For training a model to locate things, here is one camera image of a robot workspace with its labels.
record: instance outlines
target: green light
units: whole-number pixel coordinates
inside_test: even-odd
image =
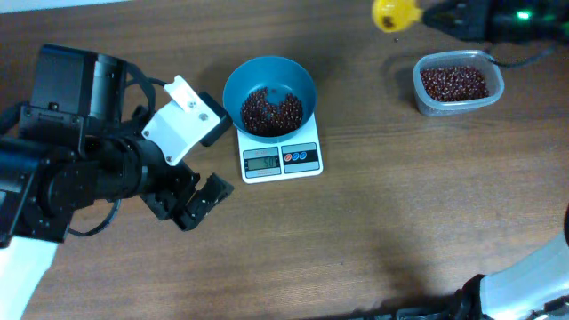
[[[522,20],[528,20],[531,16],[531,12],[517,12],[517,17]]]

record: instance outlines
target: white scale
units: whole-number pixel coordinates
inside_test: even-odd
[[[289,140],[262,143],[237,130],[241,175],[246,183],[317,176],[324,169],[315,115]]]

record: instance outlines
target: clear plastic container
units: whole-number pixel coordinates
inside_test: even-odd
[[[425,116],[450,116],[466,113],[496,102],[504,93],[504,79],[500,69],[488,59],[492,56],[478,50],[441,52],[423,57],[413,69],[417,108]],[[423,86],[421,71],[426,68],[474,67],[485,77],[490,96],[483,99],[439,102],[433,100]]]

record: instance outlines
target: yellow scoop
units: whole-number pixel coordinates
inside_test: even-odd
[[[373,22],[383,32],[397,32],[421,21],[423,12],[415,0],[375,0],[372,7]]]

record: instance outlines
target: wood grain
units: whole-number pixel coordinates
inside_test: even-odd
[[[411,70],[425,54],[483,48],[423,26],[394,36],[349,0],[137,1],[0,15],[0,101],[28,100],[37,51],[104,52],[147,75],[183,75],[221,101],[233,69],[261,55],[315,78],[325,171],[245,185],[236,132],[187,163],[236,191],[195,231],[124,202],[99,236],[70,237],[25,319],[289,319],[371,310],[453,292],[562,229],[569,194],[567,51],[504,70],[493,106],[429,118]],[[535,48],[504,46],[497,56]],[[127,95],[125,114],[141,101]],[[161,94],[159,103],[165,103]],[[109,209],[78,212],[95,226]]]

